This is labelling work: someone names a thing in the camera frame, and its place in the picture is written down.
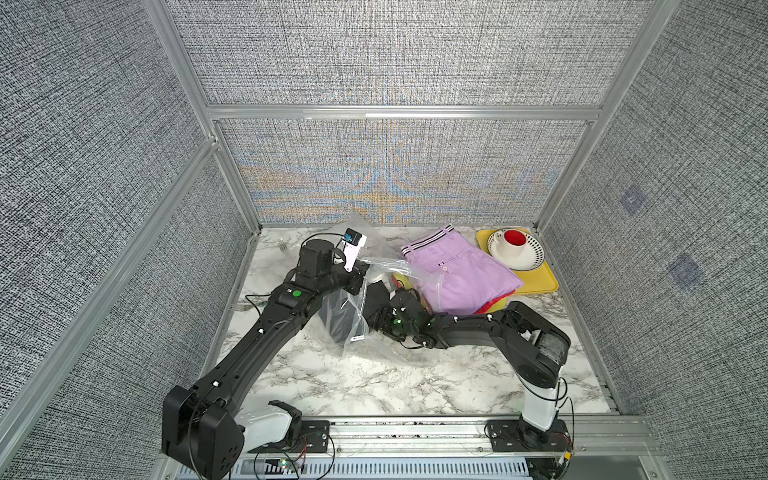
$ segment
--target marble surface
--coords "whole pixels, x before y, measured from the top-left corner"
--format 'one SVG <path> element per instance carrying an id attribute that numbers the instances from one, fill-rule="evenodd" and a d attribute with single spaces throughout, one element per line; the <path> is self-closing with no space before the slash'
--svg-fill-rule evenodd
<path id="1" fill-rule="evenodd" d="M 407 241 L 424 236 L 430 227 L 377 227 L 392 252 Z M 458 227 L 471 241 L 476 228 Z M 266 228 L 261 234 L 220 358 L 256 322 L 256 310 L 245 300 L 249 293 L 268 293 L 295 266 L 298 243 L 317 228 Z M 608 412 L 598 381 L 557 292 L 516 295 L 571 337 L 562 376 L 579 413 Z M 315 315 L 264 370 L 243 403 L 239 417 L 279 399 L 304 415 L 463 415 L 519 412 L 523 385 L 495 348 L 458 346 L 448 350 L 404 350 L 380 333 L 361 346 L 361 355 L 390 352 L 399 364 L 357 355 L 338 357 L 324 346 L 323 324 Z"/>

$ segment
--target yellow object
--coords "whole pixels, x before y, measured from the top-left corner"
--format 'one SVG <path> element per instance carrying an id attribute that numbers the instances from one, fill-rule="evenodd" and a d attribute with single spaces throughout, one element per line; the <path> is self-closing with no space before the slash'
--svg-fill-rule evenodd
<path id="1" fill-rule="evenodd" d="M 525 228 L 518 228 L 518 230 L 530 233 Z M 488 253 L 488 238 L 495 231 L 497 230 L 480 230 L 477 233 L 478 245 L 482 251 Z M 554 292 L 559 287 L 558 281 L 554 278 L 554 275 L 552 275 L 552 270 L 549 269 L 549 265 L 547 264 L 546 260 L 537 269 L 528 270 L 525 272 L 518 272 L 517 270 L 513 270 L 513 272 L 515 272 L 515 274 L 520 277 L 520 280 L 523 281 L 523 286 L 515 291 L 515 295 Z M 495 312 L 496 310 L 501 310 L 507 306 L 507 300 L 508 298 L 499 300 L 489 311 Z"/>

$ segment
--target black cable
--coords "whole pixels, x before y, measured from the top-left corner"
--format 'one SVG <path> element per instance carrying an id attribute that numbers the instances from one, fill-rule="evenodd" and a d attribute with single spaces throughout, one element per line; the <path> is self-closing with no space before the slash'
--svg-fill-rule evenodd
<path id="1" fill-rule="evenodd" d="M 331 435 L 328 435 L 328 440 L 330 440 L 331 445 L 333 445 L 333 458 L 331 459 L 331 466 L 328 467 L 325 473 L 317 477 L 315 480 L 320 480 L 321 478 L 325 478 L 325 476 L 328 475 L 331 472 L 331 470 L 333 470 L 333 464 L 336 463 L 336 444 L 333 443 L 333 439 L 331 438 Z"/>
<path id="2" fill-rule="evenodd" d="M 571 402 L 571 446 L 576 443 L 576 412 L 574 411 L 574 401 L 571 397 L 568 397 Z"/>
<path id="3" fill-rule="evenodd" d="M 411 289 L 409 289 L 408 291 L 409 291 L 410 293 L 412 293 L 412 294 L 413 294 L 413 296 L 415 296 L 415 297 L 416 297 L 416 299 L 417 299 L 419 302 L 421 302 L 421 301 L 422 301 L 422 296 L 419 294 L 419 291 L 418 291 L 417 289 L 415 289 L 415 288 L 411 288 Z"/>
<path id="4" fill-rule="evenodd" d="M 250 298 L 248 298 L 249 296 L 251 296 L 251 295 L 246 295 L 246 296 L 245 296 L 245 300 L 248 300 L 248 301 L 250 302 L 250 304 L 251 304 L 251 305 L 253 305 L 253 308 L 255 308 L 255 309 L 256 309 L 256 311 L 259 313 L 259 316 L 261 316 L 261 310 L 259 310 L 259 307 L 258 307 L 258 306 L 256 306 L 256 304 L 253 302 L 253 300 L 251 300 Z"/>
<path id="5" fill-rule="evenodd" d="M 301 243 L 301 246 L 303 247 L 304 244 L 310 240 L 310 238 L 318 237 L 320 235 L 337 235 L 338 237 L 346 237 L 344 233 L 333 233 L 333 232 L 313 233 L 312 235 L 309 235 L 307 238 L 304 239 L 304 241 Z"/>
<path id="6" fill-rule="evenodd" d="M 423 349 L 424 348 L 423 345 L 419 345 L 419 346 L 406 346 L 405 343 L 403 343 L 403 342 L 400 342 L 400 345 L 402 345 L 402 348 L 408 349 L 408 350 L 418 350 L 418 349 Z"/>
<path id="7" fill-rule="evenodd" d="M 568 397 L 566 399 L 567 401 L 571 402 L 571 448 L 575 445 L 575 439 L 576 439 L 576 412 L 574 412 L 574 401 L 571 397 Z M 568 439 L 565 440 L 565 451 L 568 451 Z M 563 468 L 563 471 L 560 472 L 560 475 L 555 480 L 560 480 L 561 478 L 565 477 L 565 472 L 568 471 L 568 467 L 571 466 L 571 460 L 568 459 L 568 461 L 565 463 L 565 466 Z"/>
<path id="8" fill-rule="evenodd" d="M 256 452 L 256 456 L 253 457 L 253 476 L 256 477 L 257 480 L 261 480 L 261 478 L 259 478 L 259 475 L 256 473 L 256 460 L 259 458 L 259 454 L 261 452 L 263 452 L 265 449 L 280 450 L 283 453 L 283 455 L 285 455 L 286 458 L 288 458 L 288 460 L 290 461 L 290 464 L 293 465 L 293 472 L 296 473 L 296 480 L 301 478 L 301 475 L 299 475 L 299 467 L 296 466 L 296 463 L 293 461 L 293 458 L 290 458 L 290 455 L 288 455 L 288 452 L 286 452 L 282 448 L 280 448 L 278 446 L 275 446 L 275 445 L 265 445 L 265 446 L 261 447 L 259 449 L 259 451 Z"/>
<path id="9" fill-rule="evenodd" d="M 197 475 L 197 480 L 203 480 L 203 477 L 201 477 L 200 473 L 197 471 L 197 465 L 194 464 L 194 457 L 192 456 L 192 422 L 194 422 L 194 414 L 197 413 L 197 409 L 200 408 L 202 402 L 203 397 L 200 397 L 200 399 L 197 400 L 194 409 L 192 409 L 192 416 L 190 417 L 190 423 L 187 427 L 187 449 L 189 450 L 190 462 L 192 462 L 192 469 L 194 470 L 195 475 Z"/>
<path id="10" fill-rule="evenodd" d="M 525 387 L 526 390 L 528 390 L 530 393 L 532 393 L 534 396 L 538 397 L 539 399 L 546 400 L 547 402 L 560 402 L 568 394 L 568 382 L 566 382 L 563 377 L 558 378 L 558 391 L 555 393 L 555 398 L 548 399 L 547 397 L 543 397 L 543 396 L 537 394 L 536 392 L 534 392 L 533 390 L 529 389 L 528 386 L 525 385 L 525 382 L 523 381 L 523 379 L 520 378 L 520 375 L 517 372 L 515 372 L 515 375 L 518 376 L 518 379 L 520 380 L 520 383 L 523 384 L 523 386 Z M 560 381 L 561 380 L 565 383 L 565 392 L 563 393 L 562 397 L 557 397 L 557 395 L 560 394 Z"/>

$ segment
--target vent grille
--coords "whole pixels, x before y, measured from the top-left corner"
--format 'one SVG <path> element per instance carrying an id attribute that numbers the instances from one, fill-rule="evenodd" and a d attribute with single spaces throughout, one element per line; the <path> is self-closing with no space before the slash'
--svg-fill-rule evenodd
<path id="1" fill-rule="evenodd" d="M 277 467 L 259 460 L 260 478 L 296 478 Z M 302 477 L 315 479 L 331 466 L 330 458 L 308 458 Z M 179 480 L 197 480 L 195 473 L 182 467 Z M 253 459 L 238 460 L 232 479 L 255 478 Z M 333 470 L 325 477 L 334 478 L 530 478 L 525 458 L 337 458 Z"/>

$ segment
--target folded clothes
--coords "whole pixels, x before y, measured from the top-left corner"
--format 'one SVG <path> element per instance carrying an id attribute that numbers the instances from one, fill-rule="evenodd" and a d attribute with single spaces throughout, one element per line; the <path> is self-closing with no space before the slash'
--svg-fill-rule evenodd
<path id="1" fill-rule="evenodd" d="M 450 224 L 406 243 L 402 255 L 440 277 L 437 284 L 416 282 L 435 312 L 484 313 L 523 285 L 512 270 L 469 243 Z"/>

